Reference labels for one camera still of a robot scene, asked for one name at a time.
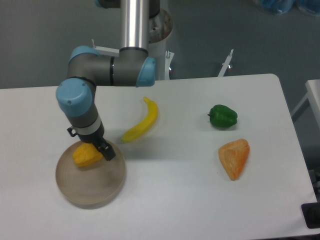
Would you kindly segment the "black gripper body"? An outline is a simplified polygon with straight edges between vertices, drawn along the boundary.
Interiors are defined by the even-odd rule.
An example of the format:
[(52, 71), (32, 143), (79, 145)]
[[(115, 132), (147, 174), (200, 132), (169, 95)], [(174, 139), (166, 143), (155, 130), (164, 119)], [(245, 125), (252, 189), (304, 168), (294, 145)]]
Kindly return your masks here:
[(107, 144), (104, 139), (105, 128), (102, 122), (84, 128), (71, 126), (67, 131), (71, 137), (78, 136), (82, 142), (93, 144), (96, 148), (105, 147)]

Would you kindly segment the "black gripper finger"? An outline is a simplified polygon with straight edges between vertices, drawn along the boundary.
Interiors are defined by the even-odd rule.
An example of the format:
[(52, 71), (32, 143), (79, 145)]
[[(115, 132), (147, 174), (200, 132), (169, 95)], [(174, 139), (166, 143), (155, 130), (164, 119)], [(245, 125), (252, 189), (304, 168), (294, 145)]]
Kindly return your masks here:
[(93, 145), (103, 155), (106, 161), (111, 161), (116, 157), (114, 148), (104, 138), (98, 139)]

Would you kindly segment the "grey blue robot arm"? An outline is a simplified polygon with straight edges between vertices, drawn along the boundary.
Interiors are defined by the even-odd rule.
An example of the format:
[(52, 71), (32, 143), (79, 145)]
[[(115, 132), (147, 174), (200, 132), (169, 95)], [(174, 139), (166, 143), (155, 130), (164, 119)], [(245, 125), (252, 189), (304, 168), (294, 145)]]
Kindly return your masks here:
[(78, 46), (70, 56), (67, 78), (55, 96), (71, 126), (71, 137), (93, 144), (110, 161), (116, 153), (104, 139), (104, 126), (95, 105), (97, 86), (151, 87), (156, 60), (149, 56), (149, 20), (159, 15), (158, 0), (97, 0), (104, 9), (121, 10), (121, 46), (118, 56), (102, 55), (93, 47)]

